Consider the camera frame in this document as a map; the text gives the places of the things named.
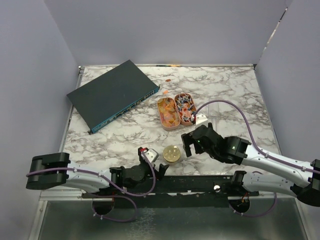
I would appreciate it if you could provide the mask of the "pink tray of popsicle candies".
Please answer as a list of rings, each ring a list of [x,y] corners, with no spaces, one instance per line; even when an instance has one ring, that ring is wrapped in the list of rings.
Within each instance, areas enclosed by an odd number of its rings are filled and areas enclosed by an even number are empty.
[[[164,130],[172,131],[181,124],[178,108],[173,98],[163,97],[157,101],[157,110]]]

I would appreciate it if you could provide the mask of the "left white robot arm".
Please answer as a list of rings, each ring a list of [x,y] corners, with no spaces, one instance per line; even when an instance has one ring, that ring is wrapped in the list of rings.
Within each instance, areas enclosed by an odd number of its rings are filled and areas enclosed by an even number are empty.
[[[137,150],[139,164],[126,168],[111,167],[108,170],[94,170],[70,160],[66,152],[38,155],[32,158],[26,175],[26,188],[48,190],[64,186],[97,194],[103,198],[116,189],[130,196],[145,196],[153,191],[157,180],[162,180],[169,165],[155,165],[159,154],[152,148]]]

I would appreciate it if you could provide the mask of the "pink tray of lollipops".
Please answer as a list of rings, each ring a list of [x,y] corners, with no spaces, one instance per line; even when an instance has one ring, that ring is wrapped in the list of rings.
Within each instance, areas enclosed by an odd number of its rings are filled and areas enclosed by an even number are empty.
[[[184,126],[193,125],[193,113],[197,109],[192,96],[189,93],[180,93],[174,97],[174,102],[180,117],[180,123]]]

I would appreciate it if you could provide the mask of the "gold jar lid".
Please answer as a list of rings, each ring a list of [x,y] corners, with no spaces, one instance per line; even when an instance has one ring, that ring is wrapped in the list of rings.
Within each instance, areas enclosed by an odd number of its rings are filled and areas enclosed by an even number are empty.
[[[162,156],[168,162],[178,161],[181,158],[181,151],[176,145],[169,145],[164,148]]]

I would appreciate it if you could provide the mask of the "clear plastic jar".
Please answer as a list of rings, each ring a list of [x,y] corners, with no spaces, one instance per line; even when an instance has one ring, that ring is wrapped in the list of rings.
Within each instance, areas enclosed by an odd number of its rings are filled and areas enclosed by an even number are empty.
[[[164,162],[165,162],[166,164],[168,164],[168,165],[171,165],[171,166],[174,166],[174,165],[177,165],[177,164],[180,163],[179,160],[177,160],[177,161],[167,161],[167,160],[165,160]]]

